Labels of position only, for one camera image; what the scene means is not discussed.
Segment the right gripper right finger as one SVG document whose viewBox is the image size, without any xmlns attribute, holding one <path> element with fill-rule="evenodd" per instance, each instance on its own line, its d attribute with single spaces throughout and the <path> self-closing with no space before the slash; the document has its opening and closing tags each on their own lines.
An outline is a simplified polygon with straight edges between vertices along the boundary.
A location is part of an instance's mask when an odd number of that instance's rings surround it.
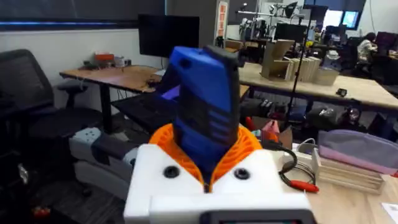
<svg viewBox="0 0 398 224">
<path fill-rule="evenodd" d="M 282 191 L 272 153 L 244 126 L 238 127 L 237 140 L 215 167 L 210 192 Z"/>
</svg>

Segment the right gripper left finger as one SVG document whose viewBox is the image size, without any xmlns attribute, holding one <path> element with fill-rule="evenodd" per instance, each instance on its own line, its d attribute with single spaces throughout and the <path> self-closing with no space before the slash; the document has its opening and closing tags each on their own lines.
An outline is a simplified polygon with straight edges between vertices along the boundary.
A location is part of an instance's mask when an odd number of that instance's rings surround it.
<svg viewBox="0 0 398 224">
<path fill-rule="evenodd" d="M 204 188 L 199 168 L 175 143 L 172 124 L 166 124 L 137 150 L 124 222 L 149 223 L 154 197 L 202 194 Z"/>
</svg>

